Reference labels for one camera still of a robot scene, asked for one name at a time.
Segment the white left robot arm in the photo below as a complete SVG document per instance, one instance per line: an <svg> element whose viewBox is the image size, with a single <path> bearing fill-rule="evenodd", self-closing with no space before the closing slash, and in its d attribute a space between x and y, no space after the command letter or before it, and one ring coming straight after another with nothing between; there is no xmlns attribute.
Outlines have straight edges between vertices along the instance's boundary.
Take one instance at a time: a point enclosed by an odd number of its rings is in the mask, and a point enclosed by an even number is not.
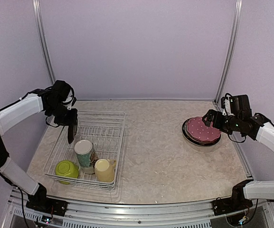
<svg viewBox="0 0 274 228"><path fill-rule="evenodd" d="M78 124L75 102L73 87L63 80L57 80L53 85L30 91L17 101L0 109L0 176L27 193L29 202L33 202L41 211L47 211L51 207L47 189L30 177L11 158L4 136L27 119L43 113L46 118L53 118L52 127L67 127L67 141L72 143Z"/></svg>

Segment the small black plate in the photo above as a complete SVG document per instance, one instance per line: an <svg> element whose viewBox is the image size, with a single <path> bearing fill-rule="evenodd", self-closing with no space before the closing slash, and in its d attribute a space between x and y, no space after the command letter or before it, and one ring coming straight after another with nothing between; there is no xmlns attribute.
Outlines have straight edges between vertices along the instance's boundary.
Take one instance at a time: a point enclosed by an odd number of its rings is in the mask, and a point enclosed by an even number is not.
<svg viewBox="0 0 274 228"><path fill-rule="evenodd" d="M77 125L70 125L68 127L67 140L69 144L71 144L74 141L76 132L77 132Z"/></svg>

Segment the floral patterned tall mug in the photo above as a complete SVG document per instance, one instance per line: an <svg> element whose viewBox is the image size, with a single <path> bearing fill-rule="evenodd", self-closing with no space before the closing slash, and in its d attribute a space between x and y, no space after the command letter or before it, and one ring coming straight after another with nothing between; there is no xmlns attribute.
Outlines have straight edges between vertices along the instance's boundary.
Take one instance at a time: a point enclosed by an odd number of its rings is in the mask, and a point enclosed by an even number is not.
<svg viewBox="0 0 274 228"><path fill-rule="evenodd" d="M98 156L94 144L89 140L80 140L74 146L79 165L85 174L94 174L94 165Z"/></svg>

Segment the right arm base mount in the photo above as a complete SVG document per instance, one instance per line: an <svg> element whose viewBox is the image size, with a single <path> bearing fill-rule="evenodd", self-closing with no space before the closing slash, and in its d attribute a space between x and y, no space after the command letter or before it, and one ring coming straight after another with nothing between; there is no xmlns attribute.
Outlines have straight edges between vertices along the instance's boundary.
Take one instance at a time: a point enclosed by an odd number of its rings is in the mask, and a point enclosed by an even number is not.
<svg viewBox="0 0 274 228"><path fill-rule="evenodd" d="M253 206L250 199L246 199L243 187L252 180L244 180L232 188L232 194L228 198L216 198L212 201L215 216L236 212Z"/></svg>

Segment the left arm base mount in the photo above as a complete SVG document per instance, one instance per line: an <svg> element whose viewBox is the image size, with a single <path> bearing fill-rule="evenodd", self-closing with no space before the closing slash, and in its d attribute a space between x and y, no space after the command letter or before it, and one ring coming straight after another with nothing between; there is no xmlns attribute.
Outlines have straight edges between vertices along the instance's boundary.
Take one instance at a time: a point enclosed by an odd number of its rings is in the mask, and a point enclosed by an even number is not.
<svg viewBox="0 0 274 228"><path fill-rule="evenodd" d="M47 197L47 189L40 183L34 195L28 194L26 203L28 209L62 217L65 216L67 206L68 202L64 200Z"/></svg>

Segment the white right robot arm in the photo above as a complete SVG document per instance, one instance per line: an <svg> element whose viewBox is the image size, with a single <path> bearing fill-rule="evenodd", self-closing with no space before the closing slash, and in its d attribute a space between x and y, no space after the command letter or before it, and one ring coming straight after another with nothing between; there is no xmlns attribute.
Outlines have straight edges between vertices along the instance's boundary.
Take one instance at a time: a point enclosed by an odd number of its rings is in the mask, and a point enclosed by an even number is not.
<svg viewBox="0 0 274 228"><path fill-rule="evenodd" d="M212 126L221 132L232 134L239 132L243 137L250 137L274 152L274 124L262 114L241 118L240 115L223 115L222 112L210 109L203 117L205 126ZM228 207L239 210L246 200L274 200L274 180L248 180L233 187Z"/></svg>

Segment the maroon pink plate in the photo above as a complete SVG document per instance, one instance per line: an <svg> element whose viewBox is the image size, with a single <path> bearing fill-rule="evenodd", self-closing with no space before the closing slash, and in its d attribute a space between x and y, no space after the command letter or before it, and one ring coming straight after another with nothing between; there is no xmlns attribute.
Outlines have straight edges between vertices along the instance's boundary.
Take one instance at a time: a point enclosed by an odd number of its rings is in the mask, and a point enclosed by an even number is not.
<svg viewBox="0 0 274 228"><path fill-rule="evenodd" d="M212 124L206 126L201 116L192 117L186 123L188 136L199 143L214 143L220 139L221 131L213 128Z"/></svg>

